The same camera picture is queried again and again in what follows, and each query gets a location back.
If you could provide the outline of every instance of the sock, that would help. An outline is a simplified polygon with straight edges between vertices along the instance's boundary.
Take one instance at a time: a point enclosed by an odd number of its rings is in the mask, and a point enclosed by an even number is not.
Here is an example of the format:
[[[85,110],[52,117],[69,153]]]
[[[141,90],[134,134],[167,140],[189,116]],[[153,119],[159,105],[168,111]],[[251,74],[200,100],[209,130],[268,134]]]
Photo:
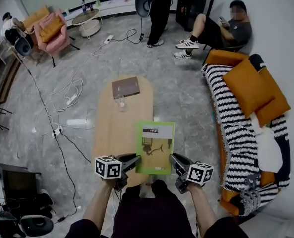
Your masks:
[[[195,37],[194,35],[191,35],[190,40],[192,42],[196,42],[197,41],[197,37]]]

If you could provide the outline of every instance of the pink armchair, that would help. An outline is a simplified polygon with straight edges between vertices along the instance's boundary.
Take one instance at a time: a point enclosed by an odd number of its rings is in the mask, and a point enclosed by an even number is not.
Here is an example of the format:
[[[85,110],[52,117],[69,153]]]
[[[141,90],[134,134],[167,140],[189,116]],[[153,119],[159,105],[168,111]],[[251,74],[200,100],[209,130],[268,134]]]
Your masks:
[[[52,22],[52,20],[55,19],[56,16],[60,16],[62,21],[65,23],[65,25],[61,28],[61,32],[55,35],[53,38],[51,38],[47,43],[42,42],[41,36],[40,36],[40,30],[45,28],[48,24]],[[55,67],[54,58],[53,56],[57,54],[62,49],[66,48],[68,45],[71,45],[79,50],[78,47],[71,44],[71,41],[69,39],[69,35],[67,32],[67,25],[66,20],[62,14],[61,11],[57,10],[56,12],[51,13],[46,18],[35,24],[34,26],[36,38],[38,41],[38,46],[40,50],[43,50],[47,52],[52,57],[53,67]]]

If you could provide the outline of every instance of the black cabinet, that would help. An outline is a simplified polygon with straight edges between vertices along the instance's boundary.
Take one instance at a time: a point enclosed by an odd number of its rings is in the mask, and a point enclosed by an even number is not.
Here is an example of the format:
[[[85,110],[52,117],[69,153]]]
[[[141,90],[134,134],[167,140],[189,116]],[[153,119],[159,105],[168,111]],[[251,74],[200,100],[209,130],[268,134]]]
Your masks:
[[[198,14],[210,15],[214,0],[178,0],[176,9],[176,21],[186,31],[192,31]]]

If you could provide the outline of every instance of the gray concrete floor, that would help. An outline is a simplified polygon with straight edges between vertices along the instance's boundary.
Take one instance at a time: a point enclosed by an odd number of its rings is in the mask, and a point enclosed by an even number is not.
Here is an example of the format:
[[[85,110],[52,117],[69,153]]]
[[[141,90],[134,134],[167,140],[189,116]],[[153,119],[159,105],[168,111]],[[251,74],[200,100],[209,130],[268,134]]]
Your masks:
[[[143,32],[146,36],[150,32],[150,20],[143,20]],[[216,136],[213,108],[210,103],[208,87],[200,73],[203,59],[207,51],[198,49],[194,58],[189,60],[175,59],[173,53],[178,51],[175,44],[180,39],[188,37],[189,33],[175,22],[175,15],[170,15],[163,33],[165,43],[162,46],[148,48],[147,39],[134,45],[128,40],[123,42],[111,41],[102,47],[100,56],[92,56],[77,73],[76,77],[84,80],[83,92],[76,105],[62,112],[59,121],[66,124],[67,120],[85,119],[86,128],[95,126],[95,113],[100,90],[104,84],[121,74],[137,74],[147,78],[154,90],[154,120],[176,123],[175,152],[185,154],[193,160],[201,160],[215,167],[213,180],[204,187],[208,199],[216,214],[221,217],[226,213],[219,206],[220,198],[220,159]],[[104,20],[102,29],[90,40],[82,38],[77,28],[69,30],[76,40],[73,44],[80,47],[66,48],[56,57],[56,67],[53,68],[50,57],[44,55],[37,66],[27,63],[36,82],[41,89],[44,99],[47,95],[60,91],[103,41],[110,35],[114,38],[125,37],[126,30],[137,29],[138,33],[131,37],[137,41],[140,34],[140,17],[137,15],[110,18]],[[64,93],[51,96],[48,102],[55,102],[56,108],[66,105]],[[42,173],[41,187],[46,189],[54,201],[53,208],[57,215],[53,220],[74,212],[72,203],[73,186],[69,180],[63,163],[61,152],[52,138],[40,136],[51,133],[49,121],[44,111],[36,115],[42,108],[37,89],[30,75],[21,67],[9,97],[4,107],[13,112],[12,115],[2,117],[1,123],[10,131],[0,130],[0,162],[18,166],[27,166],[31,171]],[[49,114],[57,122],[57,114],[49,106]],[[83,130],[64,128],[65,134],[76,143],[81,151],[90,159],[93,146],[94,129]],[[70,225],[81,219],[87,205],[97,189],[100,178],[94,175],[92,166],[80,155],[66,138],[59,136],[58,141],[64,151],[67,168],[76,185],[75,203],[77,214],[68,217],[46,237],[64,237]],[[195,230],[195,211],[189,193],[180,195],[174,187],[176,174],[165,176],[169,189],[175,193],[185,205],[193,229]],[[144,188],[147,196],[152,196],[148,188]],[[110,236],[111,220],[117,208],[117,198],[110,197],[103,230]]]

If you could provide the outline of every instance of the wooden table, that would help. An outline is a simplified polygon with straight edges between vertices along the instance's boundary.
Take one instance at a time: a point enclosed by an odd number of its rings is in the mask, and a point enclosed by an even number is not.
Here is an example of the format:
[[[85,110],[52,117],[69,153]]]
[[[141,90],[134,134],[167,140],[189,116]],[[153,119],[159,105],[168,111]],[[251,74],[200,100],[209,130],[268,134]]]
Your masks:
[[[113,99],[112,82],[135,77],[120,76],[108,82],[102,89],[96,114],[95,139],[92,163],[102,155],[135,153],[137,149],[137,122],[153,120],[153,90],[148,80],[137,76],[140,93],[125,97],[126,111],[121,112]],[[128,173],[128,187],[145,182],[149,175],[137,174],[135,169]]]

